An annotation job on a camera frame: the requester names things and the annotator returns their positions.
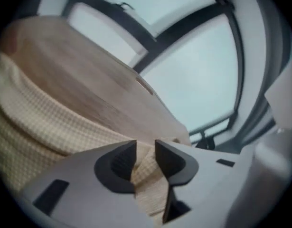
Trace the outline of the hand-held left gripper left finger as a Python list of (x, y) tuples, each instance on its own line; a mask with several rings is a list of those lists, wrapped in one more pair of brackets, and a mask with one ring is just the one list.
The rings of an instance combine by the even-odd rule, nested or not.
[(151, 228), (130, 181), (136, 141), (73, 154), (19, 194), (24, 213), (42, 228)]

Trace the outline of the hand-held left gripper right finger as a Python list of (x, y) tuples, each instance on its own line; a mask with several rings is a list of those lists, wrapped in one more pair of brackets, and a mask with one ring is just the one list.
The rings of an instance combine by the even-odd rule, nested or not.
[(156, 140), (156, 162), (169, 184), (163, 227), (226, 228), (254, 151), (246, 146), (232, 154)]

